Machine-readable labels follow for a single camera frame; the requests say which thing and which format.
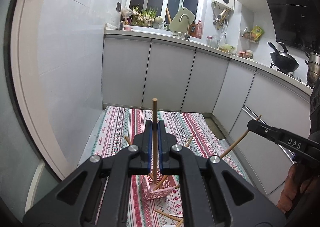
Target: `countertop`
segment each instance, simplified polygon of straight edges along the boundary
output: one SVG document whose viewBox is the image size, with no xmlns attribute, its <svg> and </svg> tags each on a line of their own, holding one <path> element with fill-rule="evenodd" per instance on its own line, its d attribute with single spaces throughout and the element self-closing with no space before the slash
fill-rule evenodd
<svg viewBox="0 0 320 227">
<path fill-rule="evenodd" d="M 309 96 L 312 93 L 312 89 L 310 87 L 306 86 L 304 83 L 299 82 L 298 80 L 296 80 L 296 79 L 294 79 L 284 73 L 281 73 L 274 68 L 271 68 L 265 64 L 259 63 L 257 61 L 251 60 L 251 59 L 245 59 L 242 57 L 238 57 L 236 55 L 228 54 L 226 52 L 209 47 L 203 43 L 200 43 L 200 42 L 197 42 L 194 40 L 187 41 L 183 38 L 179 38 L 176 36 L 165 35 L 162 33 L 155 33 L 155 32 L 145 32 L 145 31 L 127 31 L 127 30 L 105 29 L 104 33 L 107 35 L 135 36 L 135 37 L 144 37 L 144 38 L 151 38 L 151 39 L 157 39 L 157 40 L 164 40 L 164 41 L 175 42 L 178 44 L 183 44 L 183 45 L 194 47 L 197 49 L 203 49 L 208 52 L 212 52 L 212 53 L 224 56 L 224 57 L 228 57 L 230 59 L 237 60 L 239 62 L 253 66 L 257 69 L 263 70 L 269 74 L 272 74 L 272 75 L 288 82 L 289 84 L 293 85 L 294 87 L 298 88 L 299 90 L 303 91 L 304 93 L 306 93 Z"/>
</svg>

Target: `range hood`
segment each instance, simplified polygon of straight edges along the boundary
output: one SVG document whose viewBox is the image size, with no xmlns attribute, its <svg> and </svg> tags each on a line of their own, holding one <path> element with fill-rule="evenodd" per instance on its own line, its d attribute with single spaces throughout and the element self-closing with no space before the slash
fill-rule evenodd
<svg viewBox="0 0 320 227">
<path fill-rule="evenodd" d="M 312 0 L 267 0 L 276 41 L 320 53 L 320 14 Z"/>
</svg>

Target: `faucet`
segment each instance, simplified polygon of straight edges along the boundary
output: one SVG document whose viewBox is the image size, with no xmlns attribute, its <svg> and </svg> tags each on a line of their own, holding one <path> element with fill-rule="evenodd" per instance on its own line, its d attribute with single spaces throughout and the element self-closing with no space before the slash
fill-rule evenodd
<svg viewBox="0 0 320 227">
<path fill-rule="evenodd" d="M 188 34 L 188 32 L 189 32 L 189 28 L 190 28 L 190 19 L 189 19 L 189 16 L 184 13 L 184 14 L 181 15 L 181 17 L 180 17 L 180 19 L 179 19 L 180 22 L 181 22 L 183 16 L 186 16 L 187 19 L 188 19 L 188 28 L 187 28 L 187 32 L 186 32 L 186 34 L 185 34 L 185 36 L 184 36 L 184 39 L 185 39 L 185 40 L 189 40 L 190 35 Z"/>
</svg>

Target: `cooking pot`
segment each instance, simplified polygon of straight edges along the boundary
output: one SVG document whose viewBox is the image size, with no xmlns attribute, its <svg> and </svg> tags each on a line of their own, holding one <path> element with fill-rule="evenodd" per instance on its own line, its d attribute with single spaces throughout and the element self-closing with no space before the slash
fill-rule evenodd
<svg viewBox="0 0 320 227">
<path fill-rule="evenodd" d="M 284 52 L 278 51 L 278 49 L 276 49 L 276 47 L 271 42 L 268 42 L 268 45 L 274 50 L 274 52 L 270 53 L 273 63 L 280 70 L 284 70 L 287 72 L 295 71 L 299 67 L 299 64 L 293 56 L 288 54 L 288 50 L 284 43 L 278 42 L 278 44 L 282 46 Z"/>
<path fill-rule="evenodd" d="M 304 62 L 308 65 L 308 85 L 315 86 L 320 77 L 320 55 L 318 53 L 310 53 L 309 61 L 305 60 Z"/>
</svg>

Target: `patterned tablecloth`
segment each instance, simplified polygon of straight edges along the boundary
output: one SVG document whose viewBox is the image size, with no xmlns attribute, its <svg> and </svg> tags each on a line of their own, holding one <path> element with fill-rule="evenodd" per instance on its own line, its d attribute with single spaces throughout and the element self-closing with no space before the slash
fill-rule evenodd
<svg viewBox="0 0 320 227">
<path fill-rule="evenodd" d="M 92 155 L 108 157 L 127 147 L 124 136 L 133 140 L 136 134 L 144 132 L 145 121 L 148 119 L 152 120 L 152 111 L 108 106 L 92 149 Z M 194 138 L 189 149 L 197 156 L 208 158 L 224 152 L 220 141 L 208 128 L 201 114 L 158 111 L 158 120 L 164 121 L 166 132 L 175 135 L 177 143 L 182 146 L 193 134 Z M 223 159 L 242 177 L 244 176 L 230 156 L 227 155 Z M 174 189 L 166 198 L 147 201 L 142 193 L 141 178 L 142 176 L 132 176 L 127 226 L 175 225 L 176 221 L 159 215 L 154 210 L 182 214 L 180 189 Z"/>
</svg>

